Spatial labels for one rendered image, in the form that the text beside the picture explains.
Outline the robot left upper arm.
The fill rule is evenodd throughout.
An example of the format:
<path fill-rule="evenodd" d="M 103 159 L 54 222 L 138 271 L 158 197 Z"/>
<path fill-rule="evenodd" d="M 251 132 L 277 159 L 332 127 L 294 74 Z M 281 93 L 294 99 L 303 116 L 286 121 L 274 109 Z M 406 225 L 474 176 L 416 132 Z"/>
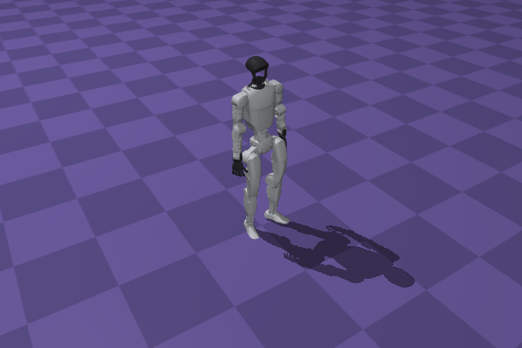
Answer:
<path fill-rule="evenodd" d="M 276 89 L 275 115 L 280 116 L 286 111 L 285 106 L 281 103 L 284 86 L 277 80 L 271 80 L 270 82 L 275 86 Z"/>

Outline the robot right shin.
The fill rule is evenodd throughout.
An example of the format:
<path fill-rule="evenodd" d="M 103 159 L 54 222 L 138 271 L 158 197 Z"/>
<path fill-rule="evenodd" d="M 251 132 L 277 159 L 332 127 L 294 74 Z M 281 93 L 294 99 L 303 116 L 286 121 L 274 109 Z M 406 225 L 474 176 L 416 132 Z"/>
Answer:
<path fill-rule="evenodd" d="M 247 188 L 244 188 L 244 207 L 246 211 L 246 224 L 250 227 L 250 224 L 253 226 L 254 215 L 257 208 L 257 200 L 256 197 L 251 197 L 249 199 L 247 195 Z"/>

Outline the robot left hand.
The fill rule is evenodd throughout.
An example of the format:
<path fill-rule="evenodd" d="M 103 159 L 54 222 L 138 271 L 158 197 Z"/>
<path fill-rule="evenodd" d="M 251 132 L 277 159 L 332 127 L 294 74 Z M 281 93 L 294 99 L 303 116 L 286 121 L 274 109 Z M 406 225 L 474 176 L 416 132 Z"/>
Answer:
<path fill-rule="evenodd" d="M 286 142 L 286 139 L 285 139 L 286 129 L 283 129 L 282 134 L 280 134 L 280 133 L 277 133 L 277 134 L 279 135 L 279 137 L 281 137 L 285 141 L 285 145 L 287 147 L 287 142 Z"/>

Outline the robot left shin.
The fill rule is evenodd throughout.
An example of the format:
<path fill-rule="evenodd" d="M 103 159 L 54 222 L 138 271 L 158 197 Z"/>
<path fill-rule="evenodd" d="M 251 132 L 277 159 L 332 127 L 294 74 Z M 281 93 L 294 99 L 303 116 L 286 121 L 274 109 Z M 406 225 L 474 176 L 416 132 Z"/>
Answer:
<path fill-rule="evenodd" d="M 275 187 L 267 187 L 270 214 L 275 214 L 281 195 L 282 180 Z"/>

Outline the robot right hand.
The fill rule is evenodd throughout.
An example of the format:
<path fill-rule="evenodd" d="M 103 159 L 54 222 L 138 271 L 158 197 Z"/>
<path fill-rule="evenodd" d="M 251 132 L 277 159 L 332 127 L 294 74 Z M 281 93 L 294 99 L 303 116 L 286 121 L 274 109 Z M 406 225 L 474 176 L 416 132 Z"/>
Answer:
<path fill-rule="evenodd" d="M 233 154 L 232 154 L 232 159 L 233 159 Z M 246 173 L 248 173 L 248 170 L 246 170 L 246 168 L 243 166 L 243 164 L 241 163 L 242 162 L 242 154 L 240 154 L 240 160 L 234 160 L 234 163 L 232 164 L 232 174 L 235 174 L 236 176 L 245 176 L 243 174 L 243 171 L 244 170 Z M 234 172 L 235 170 L 235 172 Z M 238 173 L 237 173 L 238 172 Z"/>

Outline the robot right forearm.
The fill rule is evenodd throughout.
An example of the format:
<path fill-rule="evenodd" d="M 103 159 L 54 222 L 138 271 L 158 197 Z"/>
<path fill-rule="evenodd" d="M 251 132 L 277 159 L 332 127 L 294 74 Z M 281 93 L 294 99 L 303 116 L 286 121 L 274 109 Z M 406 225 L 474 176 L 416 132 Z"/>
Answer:
<path fill-rule="evenodd" d="M 240 154 L 242 150 L 242 140 L 243 136 L 240 134 L 239 128 L 237 126 L 234 126 L 232 129 L 232 140 L 233 140 L 233 159 L 234 160 L 240 160 Z"/>

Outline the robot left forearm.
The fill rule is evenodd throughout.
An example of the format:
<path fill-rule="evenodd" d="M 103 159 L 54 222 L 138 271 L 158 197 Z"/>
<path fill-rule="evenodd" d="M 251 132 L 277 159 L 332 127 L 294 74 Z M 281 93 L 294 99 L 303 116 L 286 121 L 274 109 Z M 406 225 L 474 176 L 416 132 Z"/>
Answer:
<path fill-rule="evenodd" d="M 285 124 L 285 112 L 280 116 L 275 115 L 277 132 L 282 134 L 283 129 L 286 129 Z M 286 129 L 287 130 L 287 129 Z"/>

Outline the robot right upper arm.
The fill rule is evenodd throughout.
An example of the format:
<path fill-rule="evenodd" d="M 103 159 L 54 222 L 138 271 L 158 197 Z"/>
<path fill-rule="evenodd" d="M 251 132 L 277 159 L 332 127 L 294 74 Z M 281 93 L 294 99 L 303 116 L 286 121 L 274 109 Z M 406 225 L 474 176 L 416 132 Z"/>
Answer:
<path fill-rule="evenodd" d="M 231 103 L 233 126 L 237 126 L 239 128 L 240 134 L 244 134 L 246 132 L 246 126 L 245 124 L 242 124 L 241 121 L 243 118 L 244 107 L 247 104 L 247 93 L 242 91 L 238 94 L 235 94 L 232 97 Z"/>

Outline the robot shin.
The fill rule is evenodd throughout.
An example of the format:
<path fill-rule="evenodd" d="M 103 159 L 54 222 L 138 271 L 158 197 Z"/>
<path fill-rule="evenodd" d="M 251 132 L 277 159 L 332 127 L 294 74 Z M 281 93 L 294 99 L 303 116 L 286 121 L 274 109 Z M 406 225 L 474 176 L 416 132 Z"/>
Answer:
<path fill-rule="evenodd" d="M 246 211 L 246 224 L 250 227 L 250 224 L 253 226 L 254 215 L 257 208 L 257 200 L 256 197 L 251 197 L 249 199 L 247 195 L 247 188 L 244 188 L 244 207 Z"/>
<path fill-rule="evenodd" d="M 281 195 L 282 180 L 275 187 L 267 187 L 270 214 L 275 214 Z"/>

